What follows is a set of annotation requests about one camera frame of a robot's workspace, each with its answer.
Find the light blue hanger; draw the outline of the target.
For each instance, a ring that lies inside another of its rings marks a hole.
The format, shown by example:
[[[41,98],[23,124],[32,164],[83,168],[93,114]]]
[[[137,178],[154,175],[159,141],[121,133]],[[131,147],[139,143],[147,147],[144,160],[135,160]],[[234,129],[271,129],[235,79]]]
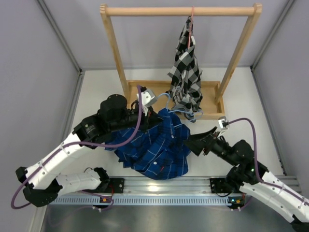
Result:
[[[190,112],[187,112],[187,111],[183,111],[183,110],[179,110],[179,109],[176,109],[176,110],[170,110],[169,109],[169,102],[171,101],[171,97],[168,93],[164,92],[164,93],[161,93],[159,94],[157,97],[156,97],[156,100],[159,101],[159,99],[162,97],[162,96],[166,96],[167,97],[167,101],[166,103],[164,104],[165,105],[165,109],[167,109],[170,113],[181,113],[181,114],[184,114],[186,116],[191,116],[192,118],[189,119],[190,122],[193,122],[193,121],[196,121],[198,119],[200,119],[203,115],[204,115],[204,112],[202,110],[198,110],[197,112],[193,112],[193,113],[190,113]]]

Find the blue plaid shirt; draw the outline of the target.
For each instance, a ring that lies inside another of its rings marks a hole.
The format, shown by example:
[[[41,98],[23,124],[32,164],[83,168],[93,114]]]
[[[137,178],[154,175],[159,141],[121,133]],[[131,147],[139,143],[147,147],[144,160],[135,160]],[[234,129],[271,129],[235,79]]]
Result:
[[[179,117],[164,108],[158,112],[163,121],[146,131],[138,131],[130,143],[113,151],[124,168],[131,168],[155,180],[180,177],[189,171],[191,150],[183,143],[190,129]]]

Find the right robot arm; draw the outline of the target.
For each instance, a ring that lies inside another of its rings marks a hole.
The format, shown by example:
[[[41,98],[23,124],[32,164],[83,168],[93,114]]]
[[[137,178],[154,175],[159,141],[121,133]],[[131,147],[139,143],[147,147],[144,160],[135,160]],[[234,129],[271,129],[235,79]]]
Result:
[[[309,230],[309,200],[258,162],[254,150],[245,140],[230,146],[213,128],[190,135],[184,144],[197,156],[211,152],[232,165],[225,177],[228,191],[239,191],[259,200],[280,214],[296,232]]]

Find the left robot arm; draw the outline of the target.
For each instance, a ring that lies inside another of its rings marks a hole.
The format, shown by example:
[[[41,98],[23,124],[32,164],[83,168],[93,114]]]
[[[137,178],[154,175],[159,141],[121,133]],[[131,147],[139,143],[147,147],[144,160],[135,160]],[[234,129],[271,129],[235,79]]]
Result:
[[[118,94],[102,101],[98,112],[84,118],[67,138],[50,154],[29,167],[16,170],[23,192],[29,204],[42,207],[67,193],[86,191],[104,193],[108,190],[110,178],[102,167],[79,174],[61,175],[70,164],[97,147],[108,148],[112,133],[133,129],[146,130],[162,122],[152,105],[157,96],[150,90],[137,94],[137,99],[127,108],[127,99]]]

